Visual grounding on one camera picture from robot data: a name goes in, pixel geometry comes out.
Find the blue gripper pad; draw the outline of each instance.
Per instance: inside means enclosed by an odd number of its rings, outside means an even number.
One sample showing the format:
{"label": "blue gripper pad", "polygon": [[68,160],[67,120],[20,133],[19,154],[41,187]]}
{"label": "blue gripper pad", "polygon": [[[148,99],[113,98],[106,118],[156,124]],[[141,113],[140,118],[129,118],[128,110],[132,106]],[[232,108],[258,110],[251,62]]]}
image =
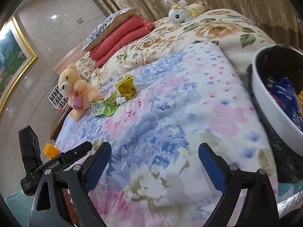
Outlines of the blue gripper pad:
{"label": "blue gripper pad", "polygon": [[109,143],[106,144],[99,156],[95,159],[92,166],[86,173],[86,184],[84,190],[86,193],[94,189],[107,165],[109,159],[112,156],[112,147]]}
{"label": "blue gripper pad", "polygon": [[215,189],[224,194],[227,188],[224,173],[203,144],[199,146],[198,155]]}

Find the red folded blanket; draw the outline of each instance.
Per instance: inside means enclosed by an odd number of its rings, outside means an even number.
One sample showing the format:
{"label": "red folded blanket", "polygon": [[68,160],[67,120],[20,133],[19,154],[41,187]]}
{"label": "red folded blanket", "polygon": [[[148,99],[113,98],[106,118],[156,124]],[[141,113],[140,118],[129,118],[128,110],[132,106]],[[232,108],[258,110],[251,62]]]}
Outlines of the red folded blanket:
{"label": "red folded blanket", "polygon": [[120,48],[149,34],[154,27],[154,23],[134,15],[93,48],[90,57],[102,67]]}

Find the teddy bear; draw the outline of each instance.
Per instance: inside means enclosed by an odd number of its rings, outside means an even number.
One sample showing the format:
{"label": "teddy bear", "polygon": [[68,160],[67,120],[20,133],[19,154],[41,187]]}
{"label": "teddy bear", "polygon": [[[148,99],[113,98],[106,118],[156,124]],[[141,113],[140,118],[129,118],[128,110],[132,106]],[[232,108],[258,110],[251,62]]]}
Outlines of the teddy bear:
{"label": "teddy bear", "polygon": [[91,107],[91,102],[103,100],[96,87],[81,79],[75,64],[69,64],[60,74],[58,87],[60,93],[69,99],[69,105],[73,108],[70,115],[74,120],[79,120],[83,116]]}
{"label": "teddy bear", "polygon": [[211,9],[203,0],[198,0],[189,6],[187,6],[187,2],[184,0],[179,1],[177,4],[173,0],[164,0],[164,3],[171,6],[169,19],[173,23],[190,21]]}

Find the floral bedsheet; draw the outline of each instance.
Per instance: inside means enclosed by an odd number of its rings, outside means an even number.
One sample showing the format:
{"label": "floral bedsheet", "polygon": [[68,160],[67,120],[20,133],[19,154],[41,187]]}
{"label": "floral bedsheet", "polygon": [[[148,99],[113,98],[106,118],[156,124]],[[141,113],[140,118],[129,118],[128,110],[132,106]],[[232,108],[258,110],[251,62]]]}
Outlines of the floral bedsheet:
{"label": "floral bedsheet", "polygon": [[[94,150],[111,144],[110,162],[89,193],[108,226],[203,226],[221,197],[198,158],[203,142],[242,170],[264,168],[279,200],[265,131],[216,44],[189,45],[129,74],[136,76],[133,99],[111,117],[92,117],[91,110],[79,121],[68,116],[57,140],[61,151],[86,140]],[[108,97],[117,81],[101,93]]]}
{"label": "floral bedsheet", "polygon": [[124,46],[97,68],[90,79],[92,85],[100,88],[130,70],[199,42],[219,45],[242,79],[254,53],[275,44],[254,22],[230,9],[210,10],[185,23],[175,24],[166,17],[155,24],[151,33]]}

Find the wooden headboard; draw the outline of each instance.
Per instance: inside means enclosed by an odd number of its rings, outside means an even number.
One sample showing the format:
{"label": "wooden headboard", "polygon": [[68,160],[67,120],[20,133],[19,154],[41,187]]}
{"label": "wooden headboard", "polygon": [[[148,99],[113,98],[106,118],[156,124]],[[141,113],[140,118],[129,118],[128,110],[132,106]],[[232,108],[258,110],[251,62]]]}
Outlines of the wooden headboard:
{"label": "wooden headboard", "polygon": [[76,63],[82,56],[86,54],[84,52],[81,54],[81,48],[84,41],[81,42],[78,46],[73,48],[66,56],[63,57],[62,60],[59,61],[58,64],[55,65],[53,70],[60,76],[60,74],[66,69],[68,64]]}

